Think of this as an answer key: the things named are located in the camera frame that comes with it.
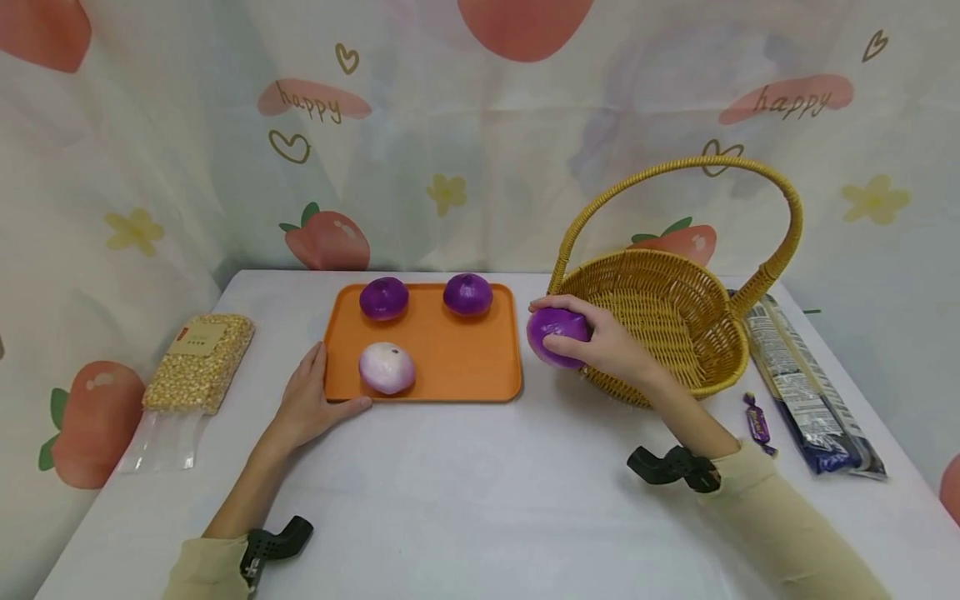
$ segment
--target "basket handle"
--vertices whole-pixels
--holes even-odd
[[[762,162],[749,158],[741,158],[740,156],[693,156],[691,158],[671,160],[670,162],[664,162],[661,165],[650,167],[626,178],[600,196],[597,196],[593,202],[588,204],[580,214],[577,215],[577,218],[574,219],[573,223],[570,224],[570,227],[566,230],[564,240],[560,245],[560,255],[557,257],[557,264],[553,268],[553,275],[550,276],[550,285],[547,286],[547,294],[557,294],[560,292],[560,286],[564,281],[564,273],[566,272],[566,264],[570,260],[570,253],[573,252],[573,244],[577,241],[577,236],[580,235],[580,231],[583,230],[584,225],[587,224],[587,221],[593,216],[593,213],[599,210],[600,207],[606,204],[611,198],[627,188],[637,185],[641,181],[651,179],[663,173],[709,166],[736,167],[737,169],[753,171],[754,173],[762,175],[780,189],[780,192],[783,193],[783,197],[786,199],[787,206],[790,208],[790,226],[787,228],[786,235],[783,237],[783,241],[780,242],[780,246],[766,262],[760,265],[756,273],[750,277],[750,280],[731,298],[733,314],[738,318],[746,315],[747,311],[753,308],[754,304],[767,293],[767,290],[769,290],[770,286],[777,280],[777,277],[783,273],[787,263],[789,263],[793,257],[793,253],[797,250],[797,246],[800,244],[800,234],[804,228],[804,211],[800,205],[800,196],[797,194],[797,190],[794,189],[793,184],[790,183],[786,177]]]

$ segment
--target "flower print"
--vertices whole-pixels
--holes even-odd
[[[843,220],[852,223],[869,216],[877,225],[890,225],[897,218],[897,211],[910,204],[910,193],[904,189],[890,189],[890,176],[880,174],[867,183],[866,188],[845,185],[841,194],[853,203]]]
[[[150,213],[143,208],[135,208],[130,217],[110,212],[104,217],[104,221],[116,231],[107,240],[107,248],[123,250],[129,246],[137,246],[144,256],[156,254],[154,242],[163,237],[163,228],[154,223]]]
[[[437,173],[433,176],[433,187],[426,188],[426,195],[437,203],[437,215],[443,217],[451,206],[463,206],[467,203],[467,182],[459,175],[449,180]]]

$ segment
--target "hand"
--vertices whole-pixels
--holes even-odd
[[[367,396],[330,404],[324,393],[326,347],[317,342],[307,351],[297,370],[290,375],[276,416],[263,434],[262,442],[274,449],[292,452],[342,420],[371,407]]]
[[[574,296],[546,296],[530,302],[530,312],[546,306],[579,313],[593,327],[589,342],[562,335],[546,336],[543,346],[551,352],[582,360],[600,372],[628,381],[648,365],[656,364],[647,348],[609,310]]]

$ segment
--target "orange tray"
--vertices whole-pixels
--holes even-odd
[[[444,306],[443,283],[410,283],[410,303],[398,319],[376,322],[360,311],[366,284],[348,285],[326,326],[324,387],[330,400],[370,396],[387,402],[509,402],[520,391],[514,294],[492,284],[493,305],[483,317],[458,317]],[[384,396],[360,378],[364,348],[390,342],[405,349],[417,379],[396,396]]]

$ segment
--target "white table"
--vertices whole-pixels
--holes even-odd
[[[243,272],[217,312],[257,333],[195,468],[114,475],[37,598],[158,598],[180,543],[198,536],[276,408],[290,371],[324,334],[342,287],[370,273]],[[411,274],[407,281],[445,280]],[[492,275],[526,304],[544,275]],[[742,279],[727,278],[730,286]],[[759,373],[707,402],[746,436],[753,391],[780,448],[780,472],[850,541],[896,598],[953,597],[960,529],[783,287],[787,317],[876,446],[892,478],[815,480]],[[542,364],[520,344],[524,387],[493,405],[375,405],[329,433],[293,469],[267,522],[316,530],[303,553],[272,564],[272,598],[767,598],[754,569],[697,510],[685,485],[654,488],[627,469],[643,444],[675,444],[653,413],[609,399]]]

